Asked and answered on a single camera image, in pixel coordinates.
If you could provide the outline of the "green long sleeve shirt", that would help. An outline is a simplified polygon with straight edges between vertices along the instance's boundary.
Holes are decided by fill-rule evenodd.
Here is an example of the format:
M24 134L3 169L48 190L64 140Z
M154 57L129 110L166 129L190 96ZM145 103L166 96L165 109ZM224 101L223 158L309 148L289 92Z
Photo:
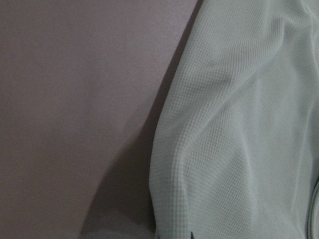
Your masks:
M318 1L203 1L149 186L158 239L318 238Z

